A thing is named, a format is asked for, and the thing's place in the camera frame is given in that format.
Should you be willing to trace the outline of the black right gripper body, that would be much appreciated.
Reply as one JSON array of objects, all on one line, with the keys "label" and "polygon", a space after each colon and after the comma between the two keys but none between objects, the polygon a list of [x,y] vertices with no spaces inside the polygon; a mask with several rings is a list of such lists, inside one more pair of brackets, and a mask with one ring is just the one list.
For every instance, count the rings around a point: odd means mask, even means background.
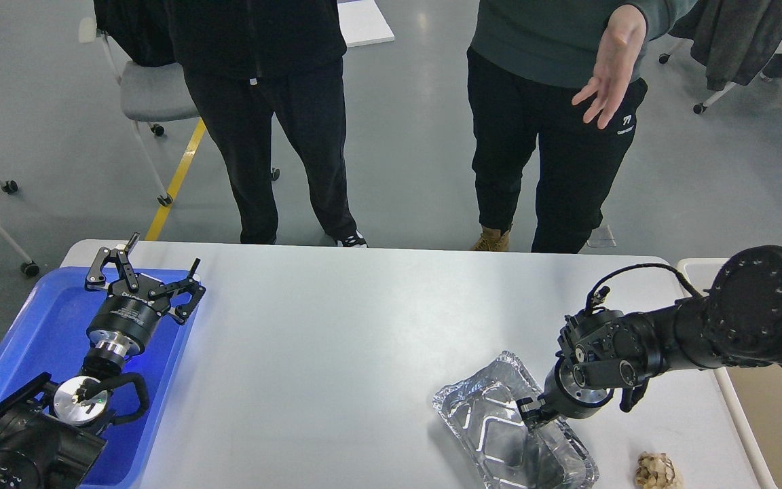
[{"label": "black right gripper body", "polygon": [[572,368],[565,359],[557,360],[545,378],[538,397],[538,423],[548,423],[559,417],[584,420],[599,411],[614,396],[612,388],[584,388],[574,380]]}]

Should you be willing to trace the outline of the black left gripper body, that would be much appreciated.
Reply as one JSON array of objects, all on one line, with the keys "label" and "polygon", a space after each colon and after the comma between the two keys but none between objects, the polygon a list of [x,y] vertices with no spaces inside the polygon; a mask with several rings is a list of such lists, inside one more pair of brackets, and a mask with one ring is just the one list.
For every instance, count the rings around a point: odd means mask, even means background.
[{"label": "black left gripper body", "polygon": [[118,280],[109,286],[96,316],[86,330],[90,346],[114,344],[120,356],[144,353],[162,316],[170,309],[170,297],[149,292],[164,283],[154,276],[139,275],[138,291]]}]

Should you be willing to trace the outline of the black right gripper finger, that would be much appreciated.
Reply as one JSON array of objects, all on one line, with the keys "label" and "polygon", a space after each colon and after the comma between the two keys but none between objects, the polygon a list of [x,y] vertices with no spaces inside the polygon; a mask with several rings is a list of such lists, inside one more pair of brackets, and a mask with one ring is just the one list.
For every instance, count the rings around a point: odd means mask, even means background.
[{"label": "black right gripper finger", "polygon": [[533,397],[521,397],[516,399],[519,417],[522,423],[528,429],[538,429],[542,427],[542,409],[540,400]]}]

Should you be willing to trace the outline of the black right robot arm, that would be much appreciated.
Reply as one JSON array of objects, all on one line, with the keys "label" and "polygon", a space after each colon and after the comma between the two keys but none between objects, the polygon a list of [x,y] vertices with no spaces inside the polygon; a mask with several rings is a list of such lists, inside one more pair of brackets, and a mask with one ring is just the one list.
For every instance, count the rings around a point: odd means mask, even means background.
[{"label": "black right robot arm", "polygon": [[543,392],[517,402],[528,428],[589,418],[616,390],[630,412],[649,381],[670,371],[782,366],[782,247],[732,256],[707,294],[674,275],[689,296],[651,312],[610,310],[606,279],[593,285],[584,308],[565,319]]}]

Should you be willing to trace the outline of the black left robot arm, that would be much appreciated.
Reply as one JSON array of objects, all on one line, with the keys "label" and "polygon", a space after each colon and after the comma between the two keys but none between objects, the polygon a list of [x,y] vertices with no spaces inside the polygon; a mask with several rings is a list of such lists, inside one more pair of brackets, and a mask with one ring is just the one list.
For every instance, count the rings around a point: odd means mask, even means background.
[{"label": "black left robot arm", "polygon": [[128,488],[147,464],[205,286],[137,242],[41,279],[0,344],[0,488]]}]

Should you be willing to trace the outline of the person's open hand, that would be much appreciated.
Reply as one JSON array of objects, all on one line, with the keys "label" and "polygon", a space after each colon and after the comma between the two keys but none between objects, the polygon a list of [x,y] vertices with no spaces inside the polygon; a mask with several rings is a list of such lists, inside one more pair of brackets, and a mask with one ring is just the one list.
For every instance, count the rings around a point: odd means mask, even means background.
[{"label": "person's open hand", "polygon": [[591,78],[572,99],[574,106],[590,102],[584,123],[596,123],[600,130],[608,127],[626,96],[647,30],[645,16],[634,5],[623,4],[612,12],[600,38]]}]

